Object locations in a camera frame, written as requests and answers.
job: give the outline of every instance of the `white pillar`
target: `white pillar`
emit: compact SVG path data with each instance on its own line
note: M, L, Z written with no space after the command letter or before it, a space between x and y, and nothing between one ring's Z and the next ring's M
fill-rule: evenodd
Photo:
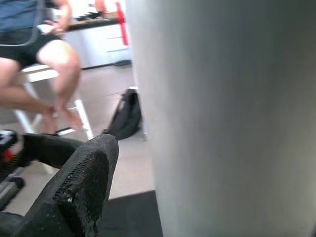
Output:
M316 2L127 0L165 237L307 237Z

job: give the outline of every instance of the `white cabinet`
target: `white cabinet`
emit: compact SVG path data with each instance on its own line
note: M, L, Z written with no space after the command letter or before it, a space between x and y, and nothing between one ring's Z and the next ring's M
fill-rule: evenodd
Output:
M79 54L83 68L130 59L119 25L68 32L65 38Z

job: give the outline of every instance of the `person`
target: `person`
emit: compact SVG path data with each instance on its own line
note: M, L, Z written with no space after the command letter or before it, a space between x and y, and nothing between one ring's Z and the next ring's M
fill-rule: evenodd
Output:
M49 20L47 5L59 8L58 22ZM74 49L62 40L72 18L67 0L0 0L0 107L42 115L45 133L54 134L57 112L73 129L80 129L80 118L66 104L77 89L80 61ZM48 32L36 27L51 25ZM41 63L57 71L53 90L54 104L40 101L21 87L13 85L17 73L26 66Z

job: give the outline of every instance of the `black backpack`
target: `black backpack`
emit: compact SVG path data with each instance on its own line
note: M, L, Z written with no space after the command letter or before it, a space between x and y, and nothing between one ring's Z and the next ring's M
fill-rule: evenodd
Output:
M111 134L118 140L128 138L139 130L141 119L142 114L137 91L128 89L119 101L110 126L102 133Z

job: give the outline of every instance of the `blue shirt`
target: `blue shirt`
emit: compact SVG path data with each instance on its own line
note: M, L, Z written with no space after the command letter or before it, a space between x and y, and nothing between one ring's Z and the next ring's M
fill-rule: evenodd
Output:
M0 0L0 32L43 24L51 5L50 0Z

